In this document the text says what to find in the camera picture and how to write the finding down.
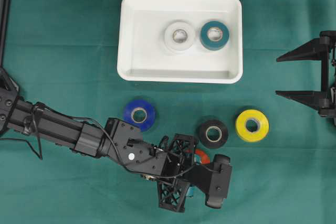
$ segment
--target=roll of tape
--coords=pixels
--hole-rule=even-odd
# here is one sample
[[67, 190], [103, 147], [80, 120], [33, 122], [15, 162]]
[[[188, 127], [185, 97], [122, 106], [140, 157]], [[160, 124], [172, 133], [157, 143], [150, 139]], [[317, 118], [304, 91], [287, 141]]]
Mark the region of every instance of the roll of tape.
[[[140, 120], [135, 118], [138, 111], [141, 111], [144, 114], [143, 118]], [[146, 131], [152, 127], [155, 122], [155, 108], [144, 100], [134, 100], [125, 106], [123, 120], [139, 127], [142, 132]]]
[[164, 32], [164, 42], [174, 52], [187, 50], [194, 43], [195, 37], [195, 29], [186, 22], [172, 23]]
[[[217, 131], [218, 135], [215, 138], [209, 136], [210, 131]], [[229, 133], [224, 123], [219, 120], [209, 120], [201, 124], [198, 129], [198, 137], [201, 143], [210, 149], [216, 149], [223, 146]]]
[[206, 23], [200, 34], [202, 45], [212, 51], [222, 49], [229, 40], [229, 30], [218, 21], [210, 21]]
[[[255, 131], [250, 131], [246, 127], [249, 120], [252, 120], [257, 124]], [[237, 117], [236, 132], [238, 136], [246, 142], [259, 142], [267, 136], [268, 131], [268, 119], [258, 110], [245, 110]]]

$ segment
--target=blue tape roll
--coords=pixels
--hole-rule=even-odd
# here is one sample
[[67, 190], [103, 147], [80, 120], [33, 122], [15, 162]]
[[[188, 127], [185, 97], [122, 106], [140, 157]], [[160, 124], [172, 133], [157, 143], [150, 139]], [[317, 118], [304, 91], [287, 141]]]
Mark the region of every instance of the blue tape roll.
[[[146, 115], [142, 122], [136, 122], [133, 119], [133, 115], [137, 110], [142, 110]], [[146, 131], [152, 127], [155, 122], [155, 108], [144, 100], [134, 100], [125, 106], [123, 111], [123, 120], [129, 124], [139, 127], [141, 131]]]
[[[211, 40], [208, 36], [208, 32], [211, 29], [217, 30], [217, 28], [219, 28], [219, 30], [222, 32], [222, 37], [219, 37], [218, 40], [216, 41]], [[202, 27], [201, 34], [200, 34], [200, 40], [201, 40], [202, 45], [205, 48], [212, 50], [212, 51], [220, 50], [221, 48], [225, 46], [225, 44], [229, 40], [229, 30], [221, 22], [210, 21]]]

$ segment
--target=black cable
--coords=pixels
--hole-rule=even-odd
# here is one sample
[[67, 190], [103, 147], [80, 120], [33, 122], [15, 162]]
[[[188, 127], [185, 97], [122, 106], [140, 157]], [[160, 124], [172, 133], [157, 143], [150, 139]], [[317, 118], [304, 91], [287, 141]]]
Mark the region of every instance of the black cable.
[[186, 170], [184, 170], [184, 171], [182, 171], [182, 172], [180, 172], [180, 173], [178, 173], [178, 174], [176, 174], [176, 175], [173, 175], [173, 176], [161, 176], [161, 175], [156, 175], [156, 174], [151, 174], [151, 173], [135, 172], [135, 171], [133, 171], [133, 170], [128, 169], [128, 168], [124, 165], [124, 163], [123, 163], [123, 161], [122, 161], [122, 158], [121, 158], [121, 156], [120, 156], [120, 153], [119, 153], [119, 151], [118, 151], [118, 149], [117, 149], [117, 147], [116, 147], [114, 141], [112, 140], [112, 138], [110, 137], [110, 135], [106, 132], [106, 130], [103, 128], [103, 126], [101, 126], [101, 124], [100, 124], [98, 121], [96, 121], [95, 119], [92, 119], [92, 118], [84, 118], [84, 117], [79, 117], [79, 116], [69, 116], [69, 115], [65, 115], [65, 114], [62, 114], [62, 113], [60, 113], [60, 112], [58, 112], [58, 111], [56, 111], [56, 110], [54, 110], [54, 109], [48, 107], [48, 106], [45, 106], [45, 108], [46, 108], [47, 110], [50, 110], [51, 112], [54, 112], [54, 113], [56, 113], [56, 114], [65, 116], [65, 117], [70, 118], [70, 119], [72, 119], [72, 120], [84, 120], [84, 121], [91, 121], [91, 122], [93, 122], [93, 123], [95, 124], [95, 126], [97, 126], [98, 128], [100, 128], [100, 130], [101, 130], [101, 131], [105, 134], [105, 136], [109, 139], [109, 141], [111, 142], [111, 144], [112, 144], [112, 146], [113, 146], [113, 149], [114, 149], [114, 151], [115, 151], [115, 154], [117, 155], [117, 158], [118, 158], [118, 161], [119, 161], [120, 165], [121, 165], [125, 170], [127, 170], [129, 173], [140, 174], [140, 175], [147, 175], [147, 176], [152, 176], [152, 177], [157, 177], [157, 178], [176, 178], [176, 177], [180, 177], [180, 176], [182, 176], [183, 174], [189, 172], [189, 171], [190, 171], [192, 168], [194, 168], [196, 165], [202, 165], [203, 167], [205, 167], [207, 170], [210, 170], [211, 172], [219, 173], [218, 171], [216, 171], [216, 170], [212, 170], [212, 169], [210, 169], [210, 168], [206, 167], [205, 165], [203, 165], [203, 164], [201, 164], [201, 163], [198, 163], [198, 162], [194, 163], [194, 164], [193, 164], [192, 166], [190, 166], [188, 169], [186, 169]]
[[34, 150], [33, 146], [31, 145], [31, 143], [25, 139], [20, 139], [20, 138], [10, 138], [10, 137], [5, 137], [5, 138], [0, 138], [0, 141], [18, 141], [18, 142], [25, 142], [28, 144], [28, 146], [30, 147], [30, 149], [34, 152], [34, 154], [40, 158], [39, 154], [37, 153], [36, 150]]
[[36, 120], [35, 120], [35, 114], [34, 112], [32, 112], [32, 123], [34, 125], [35, 128], [35, 134], [36, 134], [36, 139], [37, 139], [37, 144], [38, 144], [38, 152], [33, 148], [33, 146], [31, 145], [31, 143], [25, 139], [21, 139], [21, 138], [10, 138], [10, 137], [5, 137], [5, 138], [0, 138], [0, 141], [18, 141], [18, 142], [25, 142], [28, 144], [28, 146], [30, 147], [30, 149], [33, 151], [33, 153], [40, 159], [43, 160], [43, 156], [42, 156], [42, 146], [41, 146], [41, 139], [40, 139], [40, 134], [37, 128], [37, 124], [36, 124]]

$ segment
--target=green cloth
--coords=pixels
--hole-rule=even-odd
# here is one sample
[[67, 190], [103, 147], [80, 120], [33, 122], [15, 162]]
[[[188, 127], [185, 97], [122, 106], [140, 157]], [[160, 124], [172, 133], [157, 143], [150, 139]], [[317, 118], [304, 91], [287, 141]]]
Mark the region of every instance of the green cloth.
[[[121, 1], [12, 0], [4, 67], [26, 100], [102, 124], [122, 118], [135, 98], [150, 101], [157, 119], [143, 135], [153, 144], [163, 135], [194, 134], [207, 116], [220, 119], [229, 129], [226, 145], [202, 149], [211, 158], [231, 157], [227, 200], [220, 210], [208, 208], [196, 189], [185, 213], [176, 214], [157, 207], [156, 183], [108, 158], [43, 141], [41, 162], [25, 144], [1, 142], [0, 223], [334, 223], [336, 128], [275, 90], [320, 88], [320, 62], [276, 58], [321, 30], [335, 30], [336, 0], [241, 0], [244, 73], [228, 85], [122, 80], [116, 70]], [[251, 107], [270, 122], [259, 143], [235, 133], [237, 114]]]

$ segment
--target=tape roll hole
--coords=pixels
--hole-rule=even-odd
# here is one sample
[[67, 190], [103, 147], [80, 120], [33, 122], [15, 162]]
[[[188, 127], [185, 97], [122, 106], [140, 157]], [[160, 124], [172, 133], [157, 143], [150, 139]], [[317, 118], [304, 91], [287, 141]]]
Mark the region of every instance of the tape roll hole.
[[223, 37], [223, 31], [218, 27], [211, 27], [207, 32], [209, 40], [217, 42], [220, 41]]
[[210, 142], [216, 143], [222, 138], [222, 131], [217, 126], [210, 126], [207, 128], [205, 136]]
[[131, 113], [131, 118], [135, 123], [143, 123], [147, 119], [147, 111], [143, 108], [135, 108]]
[[188, 33], [185, 30], [178, 29], [173, 33], [173, 41], [178, 44], [186, 42], [188, 39]]
[[249, 132], [255, 133], [260, 130], [260, 123], [255, 118], [249, 118], [245, 123], [245, 127]]

